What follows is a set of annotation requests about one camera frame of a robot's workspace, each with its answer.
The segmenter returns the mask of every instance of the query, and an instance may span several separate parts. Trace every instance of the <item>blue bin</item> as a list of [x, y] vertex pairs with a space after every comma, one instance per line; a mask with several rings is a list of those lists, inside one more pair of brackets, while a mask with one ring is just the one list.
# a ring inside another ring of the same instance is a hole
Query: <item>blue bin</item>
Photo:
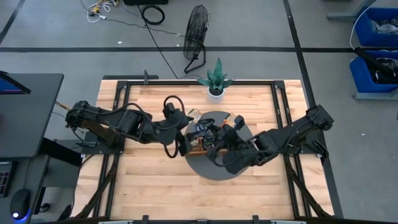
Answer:
[[[393, 58], [398, 60], [398, 52], [386, 52], [386, 51], [366, 51], [369, 55], [375, 58]], [[366, 62], [361, 58], [357, 57], [350, 65], [351, 73], [353, 74], [356, 88], [359, 93], [389, 93], [392, 90], [398, 88], [398, 84], [376, 84], [372, 80], [372, 76], [368, 70]]]
[[398, 34], [378, 34], [372, 28], [372, 22], [391, 20], [398, 17], [398, 9], [370, 8], [355, 26], [359, 42], [370, 47], [398, 47]]

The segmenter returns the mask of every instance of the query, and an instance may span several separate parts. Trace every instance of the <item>fan stand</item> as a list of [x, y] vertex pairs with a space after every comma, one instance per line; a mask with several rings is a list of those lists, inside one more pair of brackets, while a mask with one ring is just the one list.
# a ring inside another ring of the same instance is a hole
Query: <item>fan stand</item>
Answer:
[[198, 57], [194, 57], [194, 58], [191, 60], [191, 62], [187, 65], [187, 67], [185, 67], [185, 69], [184, 69], [185, 74], [188, 74], [188, 72], [191, 72], [192, 70], [195, 70], [195, 69], [197, 69], [197, 68], [200, 68], [200, 67], [202, 67], [202, 66], [204, 66], [204, 65], [206, 64], [206, 47], [205, 47], [203, 44], [200, 44], [200, 45], [201, 45], [201, 48], [203, 49], [203, 63], [202, 63], [201, 65], [196, 66], [195, 68], [188, 69], [189, 66], [191, 66], [191, 64], [192, 64], [195, 60], [198, 60], [198, 59], [199, 59]]

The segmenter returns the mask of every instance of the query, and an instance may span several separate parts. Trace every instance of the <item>computer monitor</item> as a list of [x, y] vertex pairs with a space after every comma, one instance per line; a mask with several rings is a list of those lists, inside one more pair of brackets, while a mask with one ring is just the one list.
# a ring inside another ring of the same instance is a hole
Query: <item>computer monitor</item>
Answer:
[[6, 72], [0, 71], [0, 95], [29, 93], [30, 89], [13, 80]]

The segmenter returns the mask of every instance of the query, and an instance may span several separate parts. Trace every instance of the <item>concrete floor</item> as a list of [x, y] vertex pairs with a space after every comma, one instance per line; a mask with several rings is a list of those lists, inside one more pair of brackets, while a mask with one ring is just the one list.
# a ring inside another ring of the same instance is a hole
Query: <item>concrete floor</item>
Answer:
[[[84, 0], [86, 6], [94, 0]], [[328, 21], [327, 12], [349, 11], [360, 1], [290, 0], [301, 47], [349, 47], [352, 22]], [[0, 30], [17, 6], [0, 1]], [[281, 0], [170, 0], [166, 20], [158, 29], [184, 34], [192, 8], [203, 4], [211, 13], [205, 44], [208, 47], [294, 47]], [[398, 1], [379, 0], [378, 7], [398, 7]], [[128, 7], [137, 13], [136, 7]], [[110, 19], [143, 22], [123, 9], [112, 9]], [[154, 32], [161, 47], [183, 46], [183, 38]], [[353, 43], [358, 45], [354, 36]], [[154, 47], [147, 30], [110, 21], [90, 24], [79, 0], [25, 0], [0, 44], [0, 70], [10, 73], [63, 73], [58, 100], [95, 104], [103, 75], [140, 75], [146, 69], [160, 78], [174, 78], [158, 52], [2, 52], [6, 47]], [[179, 77], [187, 61], [181, 52], [164, 52]], [[231, 78], [302, 79], [295, 52], [208, 52], [207, 65], [194, 74], [205, 76], [217, 57]], [[397, 103], [354, 101], [356, 92], [349, 62], [351, 53], [304, 53], [317, 103], [335, 119], [325, 133], [345, 218], [398, 221]], [[59, 108], [56, 112], [64, 113]], [[63, 118], [51, 117], [46, 137], [73, 139]], [[47, 194], [45, 200], [57, 197]], [[57, 200], [65, 205], [70, 196]], [[56, 205], [45, 218], [58, 217]]]

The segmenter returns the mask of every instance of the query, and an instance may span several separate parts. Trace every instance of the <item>wooden tabletop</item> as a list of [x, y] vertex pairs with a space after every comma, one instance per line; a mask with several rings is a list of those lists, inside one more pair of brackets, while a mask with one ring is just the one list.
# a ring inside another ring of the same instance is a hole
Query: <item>wooden tabletop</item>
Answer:
[[[101, 82], [97, 106], [111, 110], [117, 82]], [[307, 109], [301, 82], [285, 80], [285, 85], [295, 121], [304, 116]], [[279, 91], [278, 94], [279, 104], [283, 105]], [[132, 86], [129, 102], [138, 103], [158, 121], [164, 119], [163, 100], [169, 95], [179, 96], [186, 111], [197, 108], [202, 113], [218, 110], [240, 114], [253, 134], [277, 128], [271, 88], [264, 85], [232, 85], [219, 105], [207, 102], [204, 86]], [[171, 102], [179, 107], [177, 101]], [[81, 168], [72, 215], [81, 211], [94, 194], [102, 157], [94, 156]], [[320, 159], [314, 154], [303, 154], [300, 158], [307, 188], [325, 211], [333, 214]], [[304, 215], [298, 188], [296, 194], [300, 214]], [[100, 214], [104, 213], [104, 201]], [[261, 167], [250, 167], [236, 178], [215, 181], [197, 175], [184, 157], [169, 159], [160, 144], [143, 145], [126, 140], [126, 149], [119, 161], [111, 219], [140, 220], [143, 215], [149, 215], [151, 220], [249, 220], [253, 215], [259, 215], [260, 219], [291, 219], [283, 157]]]

